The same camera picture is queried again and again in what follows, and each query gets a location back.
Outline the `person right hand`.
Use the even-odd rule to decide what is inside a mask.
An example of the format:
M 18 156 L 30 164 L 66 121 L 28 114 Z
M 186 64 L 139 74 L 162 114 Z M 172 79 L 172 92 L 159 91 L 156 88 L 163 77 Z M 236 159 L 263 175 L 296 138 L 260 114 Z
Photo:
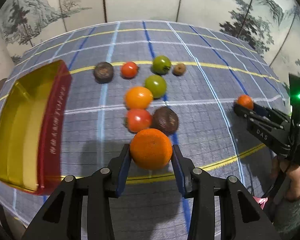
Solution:
M 285 171 L 288 168 L 289 162 L 275 156 L 272 160 L 271 176 L 276 178 L 280 171 Z M 290 165 L 286 172 L 290 179 L 290 186 L 286 192 L 286 199 L 293 202 L 300 199 L 300 166 L 296 164 Z

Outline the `grey sleeve right forearm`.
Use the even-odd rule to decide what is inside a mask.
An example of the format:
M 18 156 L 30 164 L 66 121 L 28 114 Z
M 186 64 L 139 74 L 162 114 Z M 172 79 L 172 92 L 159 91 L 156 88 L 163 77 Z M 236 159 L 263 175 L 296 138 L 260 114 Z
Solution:
M 276 207 L 273 225 L 281 239 L 291 239 L 300 229 L 300 199 L 283 199 Z

